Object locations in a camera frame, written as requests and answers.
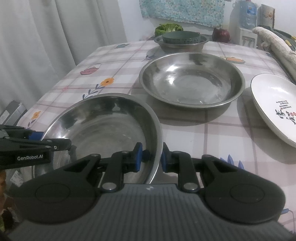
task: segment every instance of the table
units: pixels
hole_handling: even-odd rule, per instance
[[[170,150],[196,158],[211,154],[233,160],[235,166],[279,185],[286,195],[285,208],[296,211],[296,149],[267,127],[250,91],[250,82],[258,74],[287,75],[269,53],[254,48],[208,42],[203,52],[231,61],[243,73],[246,89],[236,101],[211,110],[189,110],[149,96],[139,83],[139,72],[149,60],[164,53],[153,41],[141,41],[98,48],[46,93],[18,125],[44,131],[60,113],[83,98],[114,92],[134,95],[156,112]],[[175,175],[166,174],[166,182],[176,180]],[[157,182],[163,182],[161,171],[154,179]],[[289,230],[294,228],[292,214],[279,219]]]

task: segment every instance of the white sticker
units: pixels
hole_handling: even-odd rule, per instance
[[[18,187],[20,187],[24,182],[24,180],[22,179],[22,174],[18,171],[15,171],[10,181]]]
[[[6,120],[6,118],[9,116],[9,112],[5,110],[3,114],[0,116],[0,125],[3,124],[3,122]]]

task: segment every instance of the gray ribbed surface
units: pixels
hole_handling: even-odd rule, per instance
[[[281,241],[292,237],[277,222],[256,226],[228,223],[209,212],[195,194],[174,184],[126,184],[104,194],[83,217],[60,225],[21,223],[13,241]]]

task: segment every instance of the yellow stripe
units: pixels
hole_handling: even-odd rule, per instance
[[[289,46],[292,46],[292,44],[290,44],[290,42],[288,40],[285,40],[286,44],[288,44]]]

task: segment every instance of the water bottle label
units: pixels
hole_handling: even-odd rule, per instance
[[[247,13],[250,15],[256,15],[256,8],[255,7],[248,7]]]

